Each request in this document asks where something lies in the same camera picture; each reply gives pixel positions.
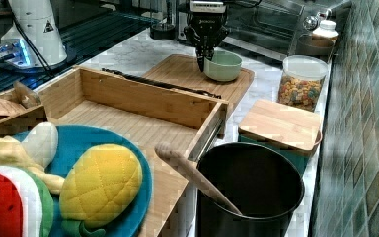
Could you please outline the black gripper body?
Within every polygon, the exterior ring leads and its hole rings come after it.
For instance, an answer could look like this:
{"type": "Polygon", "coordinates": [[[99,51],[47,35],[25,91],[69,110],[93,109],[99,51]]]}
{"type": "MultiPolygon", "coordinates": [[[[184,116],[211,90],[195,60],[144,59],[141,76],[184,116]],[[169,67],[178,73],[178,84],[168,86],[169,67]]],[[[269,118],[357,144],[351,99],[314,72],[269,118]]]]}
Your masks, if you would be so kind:
{"type": "Polygon", "coordinates": [[[213,50],[228,36],[226,14],[190,12],[184,34],[197,50],[213,50]]]}

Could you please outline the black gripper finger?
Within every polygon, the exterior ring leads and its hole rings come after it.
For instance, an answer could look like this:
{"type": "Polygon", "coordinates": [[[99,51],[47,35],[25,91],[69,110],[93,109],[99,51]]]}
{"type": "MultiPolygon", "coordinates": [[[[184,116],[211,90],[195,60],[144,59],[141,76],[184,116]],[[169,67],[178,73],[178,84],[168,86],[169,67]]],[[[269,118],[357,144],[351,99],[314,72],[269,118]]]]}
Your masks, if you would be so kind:
{"type": "Polygon", "coordinates": [[[196,50],[196,60],[197,60],[197,65],[198,68],[201,72],[204,71],[204,50],[202,48],[198,48],[196,50]]]}
{"type": "Polygon", "coordinates": [[[205,58],[208,59],[209,61],[212,61],[213,55],[214,55],[214,48],[210,48],[207,50],[205,58]]]}

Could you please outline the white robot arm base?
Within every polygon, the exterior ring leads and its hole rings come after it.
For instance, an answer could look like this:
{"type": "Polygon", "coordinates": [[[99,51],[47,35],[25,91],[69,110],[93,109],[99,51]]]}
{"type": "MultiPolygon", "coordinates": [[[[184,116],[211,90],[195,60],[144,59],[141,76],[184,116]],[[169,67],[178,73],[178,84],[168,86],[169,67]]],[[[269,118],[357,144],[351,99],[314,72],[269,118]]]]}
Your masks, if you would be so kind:
{"type": "Polygon", "coordinates": [[[1,38],[0,59],[21,70],[54,69],[68,58],[51,0],[7,0],[13,25],[1,38]]]}

